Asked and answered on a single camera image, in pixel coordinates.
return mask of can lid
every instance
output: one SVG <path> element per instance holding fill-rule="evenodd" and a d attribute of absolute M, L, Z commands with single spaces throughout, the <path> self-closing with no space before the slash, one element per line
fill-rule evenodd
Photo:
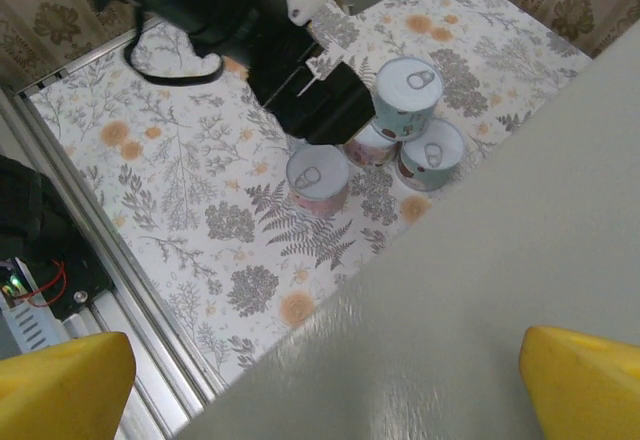
<path fill-rule="evenodd" d="M 440 73 L 424 60 L 400 57 L 380 69 L 376 88 L 389 105 L 405 112 L 417 112 L 437 103 L 444 82 Z"/>
<path fill-rule="evenodd" d="M 326 200 L 349 182 L 349 163 L 334 146 L 304 146 L 287 163 L 287 181 L 296 193 L 305 198 Z"/>
<path fill-rule="evenodd" d="M 431 120 L 415 140 L 404 144 L 405 153 L 430 170 L 446 170 L 464 155 L 464 140 L 456 127 L 444 120 Z"/>
<path fill-rule="evenodd" d="M 395 145 L 396 141 L 389 140 L 388 138 L 384 138 L 382 135 L 378 133 L 378 131 L 373 127 L 373 124 L 369 123 L 366 127 L 364 127 L 358 135 L 354 138 L 354 140 L 361 145 L 366 145 L 367 147 L 391 147 Z"/>

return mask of red wire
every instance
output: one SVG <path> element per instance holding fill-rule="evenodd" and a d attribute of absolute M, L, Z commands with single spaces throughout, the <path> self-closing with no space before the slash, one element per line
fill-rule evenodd
<path fill-rule="evenodd" d="M 49 305 L 51 305 L 53 302 L 57 301 L 60 299 L 60 297 L 64 294 L 65 290 L 67 289 L 67 272 L 64 268 L 64 262 L 57 262 L 57 261 L 53 261 L 54 265 L 56 265 L 58 267 L 58 273 L 56 274 L 56 276 L 53 278 L 53 280 L 51 280 L 49 283 L 47 283 L 45 286 L 40 287 L 37 290 L 34 290 L 31 293 L 27 293 L 24 295 L 19 295 L 17 297 L 13 297 L 15 300 L 27 300 L 29 302 L 30 305 L 34 306 L 34 307 L 48 307 Z M 38 295 L 39 293 L 42 293 L 43 291 L 53 287 L 56 283 L 58 283 L 58 281 L 62 278 L 63 280 L 63 285 L 62 285 L 62 290 L 60 290 L 60 293 L 58 293 L 58 295 L 56 295 L 54 298 L 52 298 L 51 300 L 49 300 L 47 303 L 43 304 L 43 305 L 35 305 L 32 301 L 31 301 L 31 297 Z"/>

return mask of floral tablecloth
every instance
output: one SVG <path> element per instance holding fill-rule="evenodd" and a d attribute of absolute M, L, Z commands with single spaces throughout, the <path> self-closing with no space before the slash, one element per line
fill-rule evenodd
<path fill-rule="evenodd" d="M 327 6 L 312 28 L 328 49 L 313 64 L 320 75 L 342 58 L 373 85 L 395 56 L 435 62 L 446 82 L 437 116 L 466 135 L 454 184 L 589 63 L 505 0 L 386 0 L 357 17 Z M 149 31 L 137 53 L 143 68 L 165 75 L 217 61 L 194 57 L 167 25 Z M 287 198 L 283 133 L 255 102 L 246 71 L 227 67 L 214 85 L 161 89 L 115 52 L 33 100 L 187 335 L 230 383 L 451 186 L 422 195 L 391 167 L 353 167 L 343 211 L 304 217 Z"/>

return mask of yellow object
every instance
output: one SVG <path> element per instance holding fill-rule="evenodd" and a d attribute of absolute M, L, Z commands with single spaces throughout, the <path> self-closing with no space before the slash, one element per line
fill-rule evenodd
<path fill-rule="evenodd" d="M 123 333 L 0 362 L 0 439 L 112 440 L 135 377 Z"/>
<path fill-rule="evenodd" d="M 640 347 L 532 327 L 520 373 L 548 440 L 640 439 Z"/>

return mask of black cable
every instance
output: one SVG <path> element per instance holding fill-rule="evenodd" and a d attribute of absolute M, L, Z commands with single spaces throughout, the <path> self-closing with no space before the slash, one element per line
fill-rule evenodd
<path fill-rule="evenodd" d="M 193 77 L 158 77 L 156 75 L 150 75 L 138 69 L 133 64 L 133 51 L 138 46 L 140 38 L 142 37 L 142 29 L 144 27 L 144 9 L 142 7 L 134 7 L 134 17 L 136 24 L 135 37 L 124 48 L 123 56 L 124 61 L 129 65 L 138 75 L 144 78 L 147 82 L 154 85 L 167 86 L 167 87 L 191 87 L 194 85 L 206 85 L 218 80 L 224 73 L 224 62 L 220 59 L 220 66 L 212 73 L 206 75 L 199 75 Z"/>

